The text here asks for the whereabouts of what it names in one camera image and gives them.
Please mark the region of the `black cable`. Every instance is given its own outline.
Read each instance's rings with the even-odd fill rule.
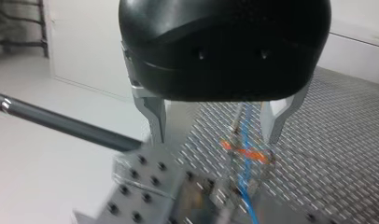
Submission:
[[[29,105],[3,94],[0,94],[0,110],[9,115],[27,119],[53,130],[67,133],[97,145],[115,149],[119,152],[138,149],[142,144],[142,142],[136,139],[110,132],[80,120],[68,118],[35,105]]]
[[[11,41],[9,39],[0,40],[0,45],[3,47],[40,47],[47,48],[48,44],[43,41],[32,41],[32,42],[18,42]]]
[[[26,2],[26,1],[4,1],[4,4],[18,4],[23,6],[32,6],[32,7],[39,7],[38,3],[34,2]]]
[[[41,21],[32,20],[32,19],[28,19],[28,18],[11,16],[11,15],[7,14],[4,11],[2,4],[3,4],[3,0],[0,0],[0,15],[2,15],[4,18],[6,18],[8,20],[12,20],[12,21],[27,21],[27,22],[36,23],[36,24],[39,24],[39,25],[44,25],[43,22],[41,22]]]

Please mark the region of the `blue cable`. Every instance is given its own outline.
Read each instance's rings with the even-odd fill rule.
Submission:
[[[243,200],[245,200],[246,208],[248,211],[248,214],[251,217],[251,220],[253,221],[253,224],[259,224],[259,220],[257,219],[257,215],[254,212],[253,205],[251,204],[250,198],[248,197],[247,191],[244,189],[240,189],[242,192]]]
[[[246,125],[250,121],[250,106],[249,104],[246,104],[246,120],[242,125],[242,136],[244,138],[245,142],[245,150],[247,152],[250,151],[249,143],[248,143],[248,125]],[[250,159],[245,156],[245,170],[242,175],[239,175],[239,190],[242,193],[242,197],[245,200],[246,208],[248,211],[248,214],[250,215],[253,224],[259,224],[259,221],[257,219],[256,213],[254,212],[253,205],[251,204],[250,198],[247,194],[247,181],[250,179],[250,165],[251,161]]]

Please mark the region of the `metal tread plate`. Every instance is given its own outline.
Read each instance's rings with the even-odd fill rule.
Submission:
[[[189,134],[169,147],[180,163],[220,176],[225,155],[220,140],[228,138],[236,105],[199,104],[196,115],[186,114],[183,119],[195,117]],[[259,115],[260,105],[253,104],[253,144],[260,138]],[[274,178],[264,183],[275,197],[336,223],[379,223],[379,85],[316,69],[279,142],[261,147],[277,157]]]

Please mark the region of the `white floor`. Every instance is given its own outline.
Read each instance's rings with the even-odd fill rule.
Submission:
[[[133,104],[50,78],[38,55],[0,57],[0,92],[137,139],[149,132]],[[67,224],[73,210],[96,217],[116,154],[0,113],[0,224]]]

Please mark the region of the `metal pole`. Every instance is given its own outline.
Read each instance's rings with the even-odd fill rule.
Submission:
[[[0,94],[0,110],[21,119],[67,133],[97,145],[109,147],[119,152],[140,148],[142,142],[105,129],[70,119],[46,109]]]

